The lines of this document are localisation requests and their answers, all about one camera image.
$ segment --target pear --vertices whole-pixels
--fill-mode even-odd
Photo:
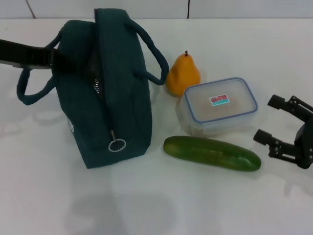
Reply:
[[[180,55],[166,78],[166,87],[170,93],[182,96],[185,89],[200,83],[200,73],[188,51]]]

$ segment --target zipper pull ring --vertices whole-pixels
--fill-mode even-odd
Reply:
[[[113,130],[110,131],[110,134],[111,134],[113,140],[112,140],[112,141],[110,142],[110,144],[109,144],[109,147],[108,147],[109,151],[110,151],[110,152],[113,152],[113,153],[122,151],[122,150],[126,147],[126,141],[123,140],[123,139],[117,139]],[[123,146],[120,147],[119,149],[116,149],[116,148],[115,148],[115,149],[111,149],[112,144],[114,144],[114,143],[116,143],[116,142],[118,142],[118,141],[121,141],[121,142],[123,143]]]
[[[113,138],[113,142],[116,142],[116,137],[115,137],[114,131],[111,130],[110,133],[111,133],[111,136],[112,136],[112,138]]]

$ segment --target white wall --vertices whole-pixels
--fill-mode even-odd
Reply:
[[[313,0],[191,0],[190,18],[311,18]]]
[[[0,18],[32,18],[25,0],[0,0]]]
[[[36,18],[93,18],[122,8],[134,19],[187,18],[188,0],[29,0]],[[31,18],[26,0],[0,0],[0,19]],[[313,18],[313,0],[190,0],[190,18]]]
[[[29,0],[36,18],[93,18],[94,8],[122,8],[131,18],[187,18],[188,0]]]

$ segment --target zipper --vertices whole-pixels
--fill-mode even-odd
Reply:
[[[95,37],[96,37],[96,46],[94,45],[93,47],[93,52],[91,56],[94,56],[93,60],[91,61],[92,63],[92,67],[94,67],[94,77],[93,77],[93,81],[92,81],[92,86],[95,90],[95,92],[97,93],[98,97],[101,100],[101,103],[103,105],[103,108],[105,110],[105,114],[108,117],[108,128],[110,130],[110,135],[112,137],[112,141],[110,142],[108,149],[111,152],[119,152],[121,150],[123,150],[126,147],[126,142],[123,139],[117,139],[115,136],[115,133],[113,131],[113,124],[112,124],[112,117],[109,113],[109,107],[108,104],[106,102],[106,94],[105,94],[105,78],[106,78],[106,68],[104,67],[104,64],[102,63],[102,58],[99,55],[100,53],[100,48],[101,48],[101,42],[100,42],[100,35],[99,35],[99,28],[98,28],[98,23],[99,19],[98,19],[98,13],[97,10],[95,9],[94,11],[95,14]],[[118,141],[121,141],[124,143],[124,145],[119,148],[118,150],[112,150],[111,149],[111,145],[113,143],[116,143]]]

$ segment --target white table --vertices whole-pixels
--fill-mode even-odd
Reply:
[[[45,46],[66,20],[2,20],[0,38]],[[177,160],[162,152],[181,135],[178,100],[151,86],[153,137],[146,155],[86,169],[56,92],[24,106],[21,69],[0,65],[0,234],[309,235],[313,168],[271,159],[252,140],[261,128],[293,142],[301,121],[266,105],[273,94],[313,104],[313,20],[138,20],[172,66],[185,50],[202,82],[242,77],[260,105],[253,125],[215,137],[262,159],[253,173]],[[148,71],[160,68],[143,46]],[[32,72],[28,94],[51,72]]]

